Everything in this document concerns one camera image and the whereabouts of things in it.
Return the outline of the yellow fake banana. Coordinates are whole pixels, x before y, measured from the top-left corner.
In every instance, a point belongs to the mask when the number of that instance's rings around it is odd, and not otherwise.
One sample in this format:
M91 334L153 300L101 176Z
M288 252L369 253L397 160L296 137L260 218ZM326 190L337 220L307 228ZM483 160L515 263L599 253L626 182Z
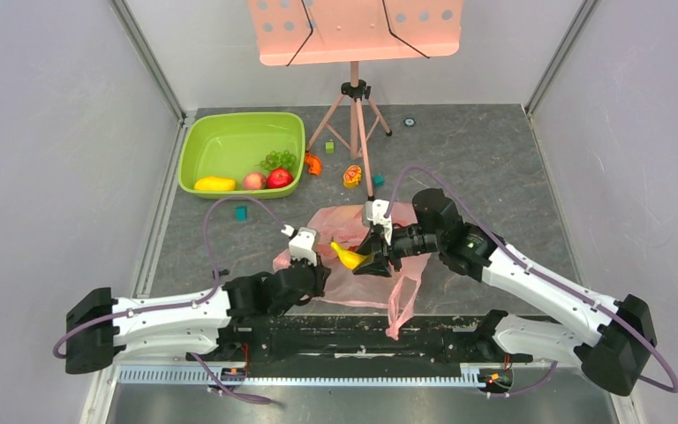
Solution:
M358 254L350 249L340 246L337 242L331 241L330 247L335 252L341 264L349 270L354 271L362 265L367 259L368 255Z

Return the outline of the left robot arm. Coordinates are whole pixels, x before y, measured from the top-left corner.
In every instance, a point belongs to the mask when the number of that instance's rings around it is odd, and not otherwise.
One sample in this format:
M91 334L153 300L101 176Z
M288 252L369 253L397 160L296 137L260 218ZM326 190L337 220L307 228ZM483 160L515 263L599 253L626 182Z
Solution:
M53 354L68 375L90 374L121 359L214 353L235 358L238 319L279 317L325 293L331 271L295 260L274 273L237 277L209 291L154 299L115 298L109 287L90 291L66 315L66 333Z

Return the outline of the pink plastic bag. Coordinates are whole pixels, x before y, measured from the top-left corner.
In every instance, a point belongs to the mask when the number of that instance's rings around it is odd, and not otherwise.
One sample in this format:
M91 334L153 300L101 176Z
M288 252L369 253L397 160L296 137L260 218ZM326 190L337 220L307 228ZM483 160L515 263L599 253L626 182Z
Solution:
M402 259L399 272L391 277L355 276L345 268L330 246L332 241L343 248L355 249L368 232L364 226L363 207L348 205L319 209L306 225L319 233L316 251L324 266L331 269L320 299L348 307L370 307L386 311L386 336L398 340L401 327L414 315L415 300L429 254Z

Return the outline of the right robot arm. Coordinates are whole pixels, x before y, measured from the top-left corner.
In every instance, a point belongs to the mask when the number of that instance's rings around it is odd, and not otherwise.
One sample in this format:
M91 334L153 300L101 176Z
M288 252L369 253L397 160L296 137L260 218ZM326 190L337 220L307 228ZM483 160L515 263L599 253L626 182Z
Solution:
M440 188L414 196L413 224L393 223L390 208L389 201L375 199L364 205L368 232L357 249L362 260L351 266L354 274L389 277L405 258L437 254L450 271L515 295L551 319L490 311L474 337L481 358L522 354L578 366L601 389L631 394L656 344L644 300L592 291L530 260L500 236L464 221Z

